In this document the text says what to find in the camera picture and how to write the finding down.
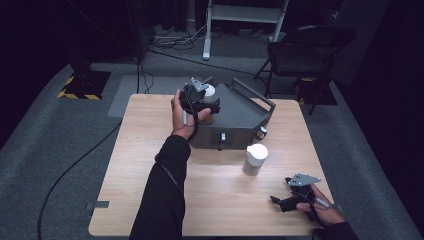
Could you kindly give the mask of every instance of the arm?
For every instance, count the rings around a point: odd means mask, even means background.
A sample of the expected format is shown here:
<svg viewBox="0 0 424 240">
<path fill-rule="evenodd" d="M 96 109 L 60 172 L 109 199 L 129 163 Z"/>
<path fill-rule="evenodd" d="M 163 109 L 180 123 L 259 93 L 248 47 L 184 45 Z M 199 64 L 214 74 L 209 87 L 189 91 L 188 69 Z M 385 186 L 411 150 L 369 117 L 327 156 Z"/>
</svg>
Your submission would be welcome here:
<svg viewBox="0 0 424 240">
<path fill-rule="evenodd" d="M 311 188 L 316 198 L 330 203 L 327 197 L 314 184 L 311 184 Z M 319 219 L 325 227 L 317 231 L 322 235 L 324 240 L 358 240 L 350 224 L 346 222 L 333 205 L 330 204 L 329 208 L 325 208 L 320 203 L 315 203 L 314 206 Z M 298 203 L 296 208 L 303 212 L 311 212 L 309 203 Z"/>
<path fill-rule="evenodd" d="M 193 116 L 188 115 L 188 122 L 184 125 L 180 94 L 181 91 L 177 90 L 174 96 L 173 132 L 155 158 L 130 239 L 182 239 L 184 181 L 191 153 L 187 139 L 193 134 L 195 123 Z M 210 109 L 200 111 L 199 120 L 209 113 Z"/>
</svg>

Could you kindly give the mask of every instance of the table leg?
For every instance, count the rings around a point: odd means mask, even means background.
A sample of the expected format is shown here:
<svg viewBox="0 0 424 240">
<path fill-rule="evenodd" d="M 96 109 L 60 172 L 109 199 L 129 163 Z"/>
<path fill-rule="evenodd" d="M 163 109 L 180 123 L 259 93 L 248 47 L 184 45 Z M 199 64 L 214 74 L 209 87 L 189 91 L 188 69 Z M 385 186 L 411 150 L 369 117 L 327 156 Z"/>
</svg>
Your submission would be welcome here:
<svg viewBox="0 0 424 240">
<path fill-rule="evenodd" d="M 203 47 L 203 60 L 209 60 L 211 56 L 212 2 L 213 0 L 209 0 L 208 3 L 208 16 L 206 22 L 205 45 Z"/>
<path fill-rule="evenodd" d="M 283 6 L 281 7 L 280 16 L 278 17 L 277 25 L 275 26 L 275 31 L 273 36 L 269 37 L 270 42 L 277 42 L 278 35 L 280 34 L 281 26 L 283 25 L 284 17 L 286 16 L 287 6 L 289 5 L 289 0 L 285 0 Z"/>
</svg>

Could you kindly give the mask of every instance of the gray box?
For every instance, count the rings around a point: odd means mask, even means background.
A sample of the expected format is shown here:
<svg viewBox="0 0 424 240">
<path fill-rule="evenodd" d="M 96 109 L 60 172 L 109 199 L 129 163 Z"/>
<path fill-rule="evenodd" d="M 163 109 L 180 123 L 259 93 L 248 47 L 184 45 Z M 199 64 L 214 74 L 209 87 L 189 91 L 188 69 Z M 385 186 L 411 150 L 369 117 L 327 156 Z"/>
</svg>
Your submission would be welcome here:
<svg viewBox="0 0 424 240">
<path fill-rule="evenodd" d="M 211 124 L 199 125 L 190 142 L 191 146 L 241 150 L 266 136 L 266 126 L 275 109 L 275 103 L 236 78 L 225 84 L 216 83 L 213 78 L 209 78 L 205 83 L 215 87 L 214 99 L 221 99 L 221 110 L 214 114 Z M 269 109 L 257 104 L 246 93 L 264 102 Z"/>
</svg>

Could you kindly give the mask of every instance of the yellow and black tape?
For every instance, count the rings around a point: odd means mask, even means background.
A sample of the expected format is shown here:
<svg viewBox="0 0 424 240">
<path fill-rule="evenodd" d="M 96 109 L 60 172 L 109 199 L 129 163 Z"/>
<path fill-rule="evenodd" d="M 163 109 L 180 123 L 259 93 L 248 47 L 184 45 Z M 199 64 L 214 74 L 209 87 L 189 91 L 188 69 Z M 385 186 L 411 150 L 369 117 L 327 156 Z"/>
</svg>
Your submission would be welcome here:
<svg viewBox="0 0 424 240">
<path fill-rule="evenodd" d="M 91 100 L 100 100 L 102 99 L 101 93 L 93 94 L 93 93 L 84 93 L 84 92 L 69 92 L 69 86 L 72 84 L 74 80 L 74 75 L 71 75 L 60 91 L 58 98 L 72 98 L 72 99 L 91 99 Z"/>
<path fill-rule="evenodd" d="M 57 95 L 58 98 L 66 97 L 66 93 L 65 93 L 66 92 L 66 88 L 72 82 L 73 79 L 74 79 L 74 76 L 73 75 L 68 78 L 68 80 L 65 83 L 65 86 L 63 86 L 63 88 L 62 88 L 62 91 L 60 91 L 59 95 Z"/>
</svg>

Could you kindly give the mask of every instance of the white cup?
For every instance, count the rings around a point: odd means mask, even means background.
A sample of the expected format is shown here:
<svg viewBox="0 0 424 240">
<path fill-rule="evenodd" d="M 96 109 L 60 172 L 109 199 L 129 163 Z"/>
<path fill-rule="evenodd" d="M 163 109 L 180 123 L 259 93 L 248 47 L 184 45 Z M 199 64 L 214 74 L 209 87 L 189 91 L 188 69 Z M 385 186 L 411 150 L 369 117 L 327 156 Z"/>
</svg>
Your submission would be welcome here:
<svg viewBox="0 0 424 240">
<path fill-rule="evenodd" d="M 250 176 L 257 175 L 268 157 L 268 149 L 264 145 L 256 143 L 247 147 L 246 155 L 243 165 L 244 172 Z"/>
<path fill-rule="evenodd" d="M 215 94 L 215 88 L 214 86 L 208 84 L 209 87 L 206 88 L 206 93 L 205 93 L 205 97 L 203 98 L 203 102 L 205 103 L 213 103 L 214 102 L 214 97 L 213 95 Z"/>
</svg>

